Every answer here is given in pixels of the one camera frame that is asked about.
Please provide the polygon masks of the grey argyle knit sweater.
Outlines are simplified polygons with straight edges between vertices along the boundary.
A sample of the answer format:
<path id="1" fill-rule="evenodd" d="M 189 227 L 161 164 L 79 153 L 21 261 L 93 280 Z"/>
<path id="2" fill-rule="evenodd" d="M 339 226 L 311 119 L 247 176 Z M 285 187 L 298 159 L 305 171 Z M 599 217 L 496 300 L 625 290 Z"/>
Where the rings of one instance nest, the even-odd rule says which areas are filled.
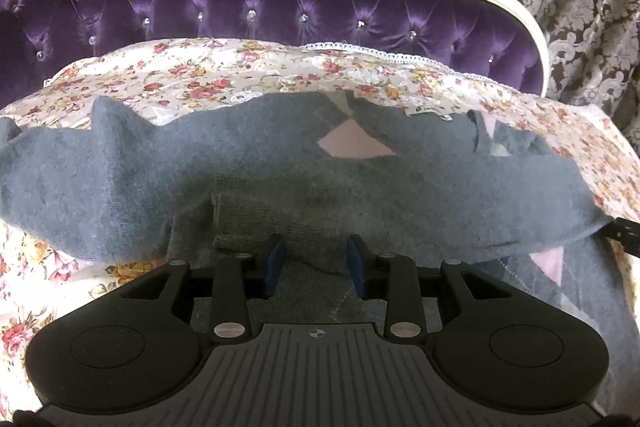
<path id="1" fill-rule="evenodd" d="M 1 217 L 82 260 L 196 267 L 273 234 L 292 265 L 256 322 L 380 321 L 344 260 L 458 259 L 602 335 L 634 323 L 608 217 L 574 161 L 482 112 L 406 116 L 349 93 L 270 94 L 157 126 L 111 98 L 87 130 L 1 121 Z"/>

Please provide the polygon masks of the floral bed cover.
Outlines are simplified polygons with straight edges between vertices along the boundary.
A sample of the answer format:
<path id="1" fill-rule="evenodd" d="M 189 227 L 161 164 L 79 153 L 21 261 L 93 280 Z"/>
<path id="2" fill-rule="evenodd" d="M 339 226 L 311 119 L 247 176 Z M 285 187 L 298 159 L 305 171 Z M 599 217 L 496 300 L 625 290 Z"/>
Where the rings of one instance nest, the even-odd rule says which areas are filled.
<path id="1" fill-rule="evenodd" d="M 597 203 L 614 216 L 639 216 L 639 161 L 596 106 L 570 106 L 523 94 L 440 63 L 354 46 L 282 46 L 250 40 L 178 39 L 134 44 L 77 61 L 37 92 L 2 109 L 23 127 L 86 129 L 101 95 L 154 124 L 221 108 L 266 93 L 345 91 L 409 115 L 449 119 L 479 109 L 533 131 L 572 158 Z M 24 369 L 27 343 L 44 325 L 148 272 L 149 263 L 76 260 L 11 225 L 1 229 L 1 415 L 35 410 Z M 613 244 L 603 257 L 567 253 L 504 259 L 492 267 L 510 283 L 580 317 L 606 339 L 611 369 L 597 405 L 639 410 L 639 263 Z"/>

